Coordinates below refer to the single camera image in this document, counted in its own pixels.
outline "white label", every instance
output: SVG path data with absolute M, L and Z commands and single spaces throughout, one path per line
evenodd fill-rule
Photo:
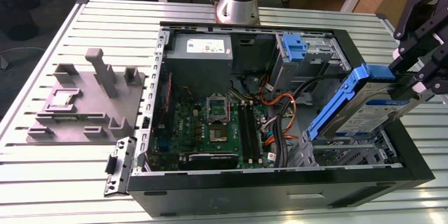
M 275 161 L 276 156 L 278 155 L 275 153 L 270 152 L 268 153 L 268 160 Z
M 268 83 L 264 85 L 264 87 L 272 92 L 274 87 Z
M 204 52 L 224 54 L 223 39 L 190 39 L 187 41 L 187 52 Z
M 368 101 L 336 131 L 338 136 L 364 135 L 372 132 L 388 119 L 388 115 L 408 103 L 408 101 L 392 100 Z

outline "ram slot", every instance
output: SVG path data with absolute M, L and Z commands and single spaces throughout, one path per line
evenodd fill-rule
M 251 145 L 248 140 L 248 132 L 246 126 L 246 115 L 244 115 L 244 105 L 239 105 L 239 117 L 240 122 L 240 138 L 242 138 L 242 147 L 243 147 L 243 160 L 248 162 L 251 158 Z
M 251 157 L 254 162 L 259 162 L 260 158 L 260 144 L 258 138 L 258 129 L 254 116 L 254 106 L 246 106 L 246 123 L 247 123 L 247 133 L 251 143 Z

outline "blue drive bay latch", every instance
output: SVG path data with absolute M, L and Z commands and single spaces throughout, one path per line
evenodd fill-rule
M 307 43 L 299 34 L 283 34 L 283 46 L 288 52 L 290 61 L 298 62 L 306 58 Z

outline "motherboard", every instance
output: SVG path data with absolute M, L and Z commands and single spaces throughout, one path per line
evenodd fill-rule
M 262 105 L 227 103 L 227 99 L 175 104 L 174 132 L 156 138 L 151 170 L 270 167 L 259 133 L 264 120 Z

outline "slotted metal surface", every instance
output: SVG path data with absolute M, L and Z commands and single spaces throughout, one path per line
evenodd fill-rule
M 260 8 L 263 25 L 346 29 L 368 63 L 388 64 L 396 43 L 370 14 Z M 35 145 L 27 127 L 56 82 L 58 63 L 94 71 L 84 59 L 102 47 L 104 62 L 152 76 L 159 22 L 214 22 L 210 5 L 90 0 L 76 4 L 10 112 L 0 123 L 0 222 L 100 223 L 158 221 L 131 197 L 104 198 L 104 165 L 112 145 Z M 146 86 L 152 79 L 146 79 Z M 148 97 L 151 89 L 143 94 Z M 179 223 L 446 223 L 448 214 L 448 107 L 440 97 L 420 105 L 403 123 L 436 180 L 396 191 L 358 208 L 164 218 Z

